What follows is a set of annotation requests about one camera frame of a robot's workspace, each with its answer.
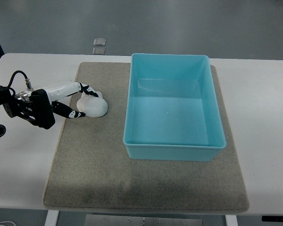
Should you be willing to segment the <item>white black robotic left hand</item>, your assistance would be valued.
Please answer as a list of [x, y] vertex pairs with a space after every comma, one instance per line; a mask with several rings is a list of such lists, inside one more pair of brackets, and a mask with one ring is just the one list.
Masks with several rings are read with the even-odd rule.
[[55, 114], [67, 119], [85, 117], [85, 113], [60, 102], [61, 99], [76, 93], [81, 93], [81, 95], [85, 93], [98, 97], [91, 86], [76, 81], [64, 81], [33, 90], [28, 94], [30, 104], [25, 107], [26, 112], [29, 113], [29, 118], [26, 121], [34, 126], [50, 129], [55, 124]]

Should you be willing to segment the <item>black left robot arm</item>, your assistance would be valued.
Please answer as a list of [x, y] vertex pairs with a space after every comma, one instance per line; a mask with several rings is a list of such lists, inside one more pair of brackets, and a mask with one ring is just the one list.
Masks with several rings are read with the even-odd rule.
[[[20, 94], [17, 94], [11, 87], [13, 80], [18, 73], [24, 76], [25, 84], [27, 87], [27, 90]], [[0, 106], [4, 107], [9, 117], [13, 118], [18, 116], [26, 120], [29, 118], [29, 113], [26, 112], [25, 107], [30, 104], [28, 94], [30, 94], [32, 91], [33, 88], [27, 75], [23, 71], [15, 71], [12, 74], [8, 85], [5, 87], [0, 86]], [[6, 127], [0, 124], [0, 138], [5, 135], [5, 133]]]

